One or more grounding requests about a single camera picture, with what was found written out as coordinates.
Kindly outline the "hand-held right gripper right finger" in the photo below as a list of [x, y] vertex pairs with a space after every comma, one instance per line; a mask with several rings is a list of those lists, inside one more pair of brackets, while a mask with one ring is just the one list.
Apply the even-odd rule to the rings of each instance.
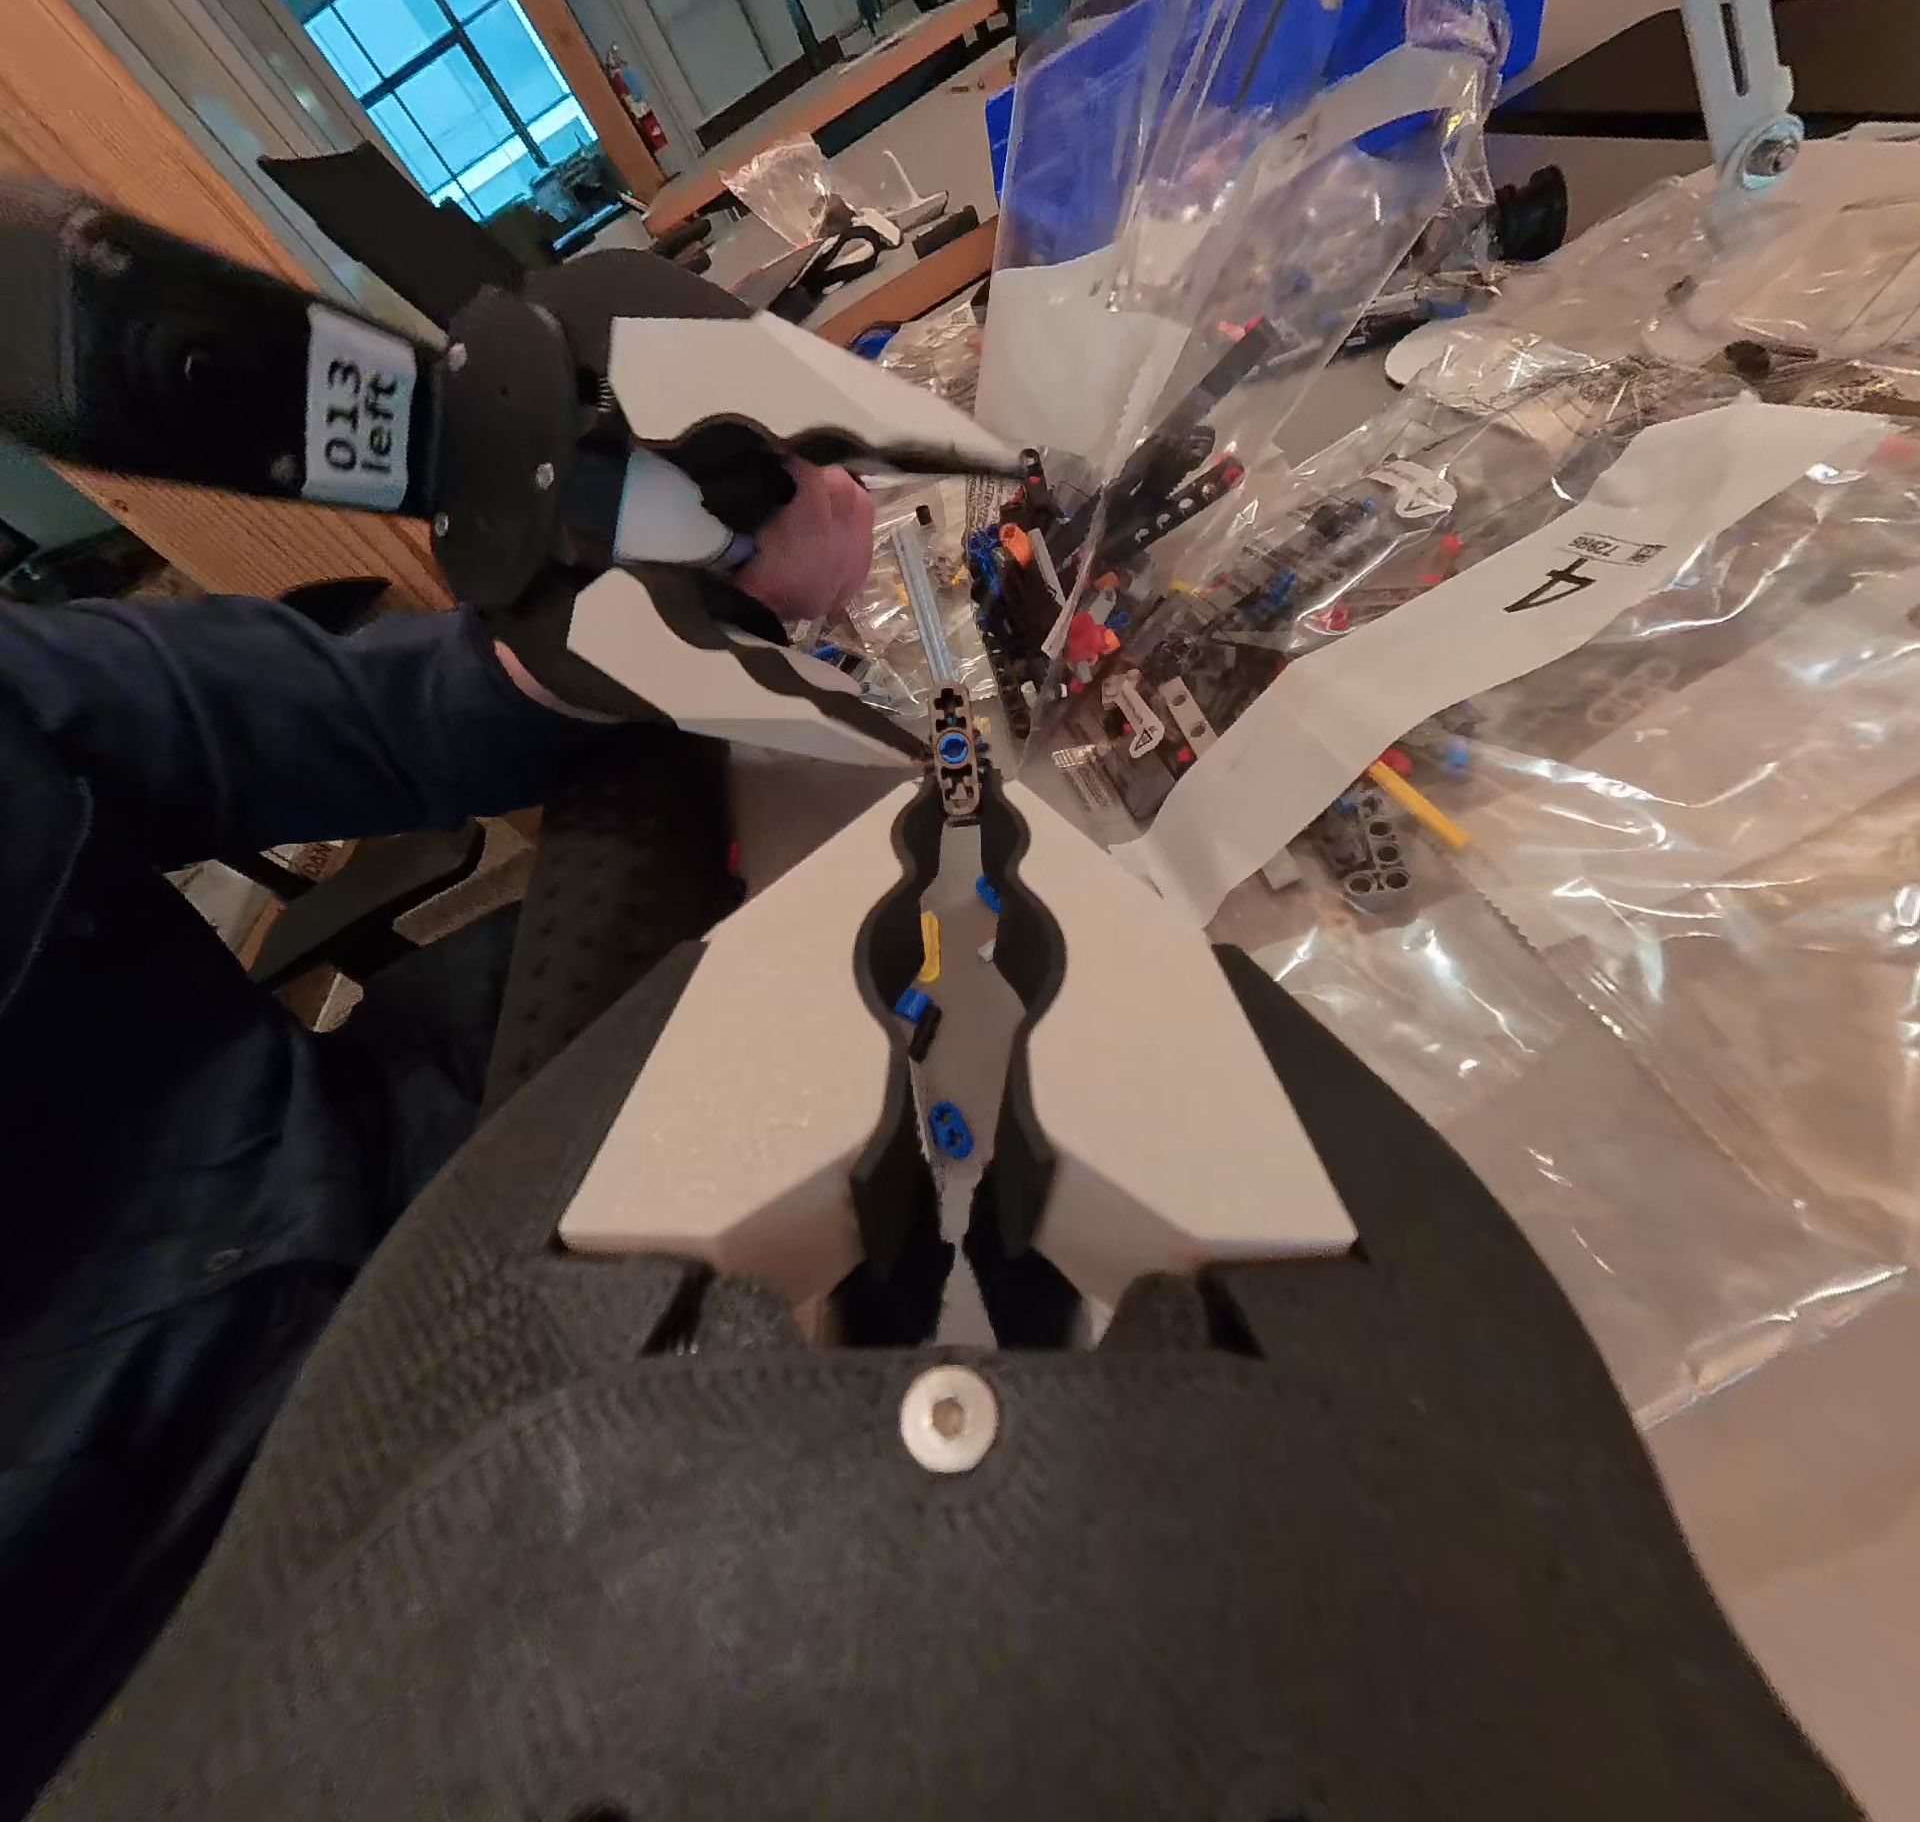
[[1023, 783], [981, 815], [1013, 1028], [990, 1180], [1012, 1255], [1340, 1255], [1335, 1193], [1198, 926]]

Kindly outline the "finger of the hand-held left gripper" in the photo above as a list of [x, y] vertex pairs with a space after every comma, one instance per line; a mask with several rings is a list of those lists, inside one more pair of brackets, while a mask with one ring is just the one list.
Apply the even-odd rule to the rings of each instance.
[[566, 647], [681, 731], [786, 757], [921, 770], [926, 746], [833, 665], [714, 619], [687, 570], [613, 566], [582, 587]]
[[640, 447], [765, 447], [895, 471], [1021, 471], [1021, 443], [901, 373], [773, 315], [617, 318], [609, 382]]

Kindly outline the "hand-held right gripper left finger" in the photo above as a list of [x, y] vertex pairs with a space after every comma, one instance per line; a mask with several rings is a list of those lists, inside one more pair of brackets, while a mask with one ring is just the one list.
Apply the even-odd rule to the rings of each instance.
[[715, 926], [559, 1220], [588, 1255], [667, 1255], [791, 1302], [841, 1297], [847, 1337], [938, 1321], [938, 1189], [910, 1024], [931, 786], [898, 786]]

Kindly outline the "light grey lego axle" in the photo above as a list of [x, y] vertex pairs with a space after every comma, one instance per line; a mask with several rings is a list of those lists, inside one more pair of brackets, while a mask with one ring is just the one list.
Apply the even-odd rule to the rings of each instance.
[[927, 570], [921, 525], [901, 523], [890, 536], [890, 546], [901, 566], [904, 605], [927, 662], [931, 688], [960, 688], [960, 674], [948, 643], [948, 628]]

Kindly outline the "black lego gear frame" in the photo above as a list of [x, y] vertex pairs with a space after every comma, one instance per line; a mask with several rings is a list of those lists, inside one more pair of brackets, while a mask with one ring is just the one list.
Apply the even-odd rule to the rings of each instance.
[[968, 827], [987, 803], [990, 759], [964, 685], [931, 694], [931, 781], [948, 824]]

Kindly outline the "person's left forearm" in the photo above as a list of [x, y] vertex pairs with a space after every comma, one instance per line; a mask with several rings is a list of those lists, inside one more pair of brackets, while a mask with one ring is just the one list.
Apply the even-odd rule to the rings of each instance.
[[144, 860], [454, 827], [544, 800], [611, 729], [470, 611], [325, 635], [263, 598], [4, 606], [8, 713]]

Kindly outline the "clear lego parts bag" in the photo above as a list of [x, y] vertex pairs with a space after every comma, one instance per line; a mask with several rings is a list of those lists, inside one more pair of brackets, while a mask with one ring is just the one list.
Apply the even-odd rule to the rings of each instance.
[[1635, 432], [1546, 527], [1293, 662], [1113, 854], [1204, 926], [1407, 731], [1570, 655], [1711, 540], [1816, 469], [1857, 465], [1891, 429], [1741, 395]]
[[1442, 209], [1486, 189], [1500, 52], [1448, 10], [1283, 113], [1203, 109], [1198, 62], [1140, 152], [1111, 245], [1006, 261], [1000, 214], [977, 413], [1000, 435], [1115, 456], [1233, 326], [1269, 315], [1315, 367]]

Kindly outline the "person's left hand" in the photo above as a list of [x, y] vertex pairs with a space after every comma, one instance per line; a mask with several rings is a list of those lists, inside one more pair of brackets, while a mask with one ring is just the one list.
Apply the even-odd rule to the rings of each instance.
[[752, 536], [733, 585], [785, 623], [827, 619], [867, 580], [876, 513], [866, 486], [841, 465], [789, 461], [791, 500]]

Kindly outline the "small clear plastic bag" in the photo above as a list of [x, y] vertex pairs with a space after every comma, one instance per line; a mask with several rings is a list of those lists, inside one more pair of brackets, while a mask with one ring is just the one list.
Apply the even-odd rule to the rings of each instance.
[[818, 140], [795, 132], [773, 140], [722, 172], [725, 190], [789, 249], [814, 241], [844, 194]]

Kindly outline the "black dimpled mat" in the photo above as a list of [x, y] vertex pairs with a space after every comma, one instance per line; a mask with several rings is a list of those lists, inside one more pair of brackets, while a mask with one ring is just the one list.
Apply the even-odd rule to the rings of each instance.
[[483, 1115], [743, 893], [725, 742], [651, 726], [592, 748], [543, 803]]

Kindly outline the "long wooden background table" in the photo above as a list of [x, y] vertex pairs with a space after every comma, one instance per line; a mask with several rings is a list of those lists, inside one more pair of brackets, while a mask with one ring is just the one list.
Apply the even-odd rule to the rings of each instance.
[[952, 45], [964, 43], [979, 29], [995, 32], [1003, 24], [999, 0], [952, 0], [919, 14], [858, 57], [841, 60], [802, 81], [740, 131], [715, 141], [699, 154], [692, 166], [640, 202], [640, 222], [654, 238], [668, 234], [714, 200], [725, 197], [727, 176], [772, 141], [799, 132], [817, 134], [833, 119], [904, 81]]

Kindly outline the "large window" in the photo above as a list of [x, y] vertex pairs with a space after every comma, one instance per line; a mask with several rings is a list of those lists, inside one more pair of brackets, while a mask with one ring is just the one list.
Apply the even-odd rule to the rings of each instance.
[[518, 0], [281, 0], [435, 203], [533, 200], [596, 132]]

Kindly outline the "small opened clear bag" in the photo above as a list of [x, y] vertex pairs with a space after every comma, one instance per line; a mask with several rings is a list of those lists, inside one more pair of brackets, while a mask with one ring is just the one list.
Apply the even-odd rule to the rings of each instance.
[[990, 518], [963, 542], [972, 626], [1015, 749], [1051, 729], [1118, 654], [1150, 593], [1150, 551], [1245, 481], [1217, 432], [1253, 383], [1280, 380], [1298, 340], [1269, 315], [1233, 326], [1228, 346], [1163, 410], [1121, 462], [1080, 491], [1028, 445]]

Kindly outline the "wooden book stand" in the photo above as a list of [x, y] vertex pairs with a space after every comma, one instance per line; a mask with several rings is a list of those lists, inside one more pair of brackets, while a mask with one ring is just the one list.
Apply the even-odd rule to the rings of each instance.
[[1663, 178], [1787, 156], [1867, 124], [1914, 132], [1918, 0], [1546, 0], [1532, 62], [1503, 90], [1496, 180], [1563, 169], [1570, 230]]

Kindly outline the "black handled scissors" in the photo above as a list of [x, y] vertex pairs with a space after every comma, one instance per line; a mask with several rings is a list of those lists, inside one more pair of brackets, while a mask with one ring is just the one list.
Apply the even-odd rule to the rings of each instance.
[[942, 214], [918, 230], [901, 232], [876, 209], [861, 209], [847, 224], [826, 236], [791, 278], [773, 293], [769, 308], [786, 320], [802, 321], [829, 293], [858, 282], [873, 274], [881, 260], [909, 247], [918, 260], [926, 260], [934, 250], [971, 234], [979, 224], [972, 205], [964, 205], [952, 214]]

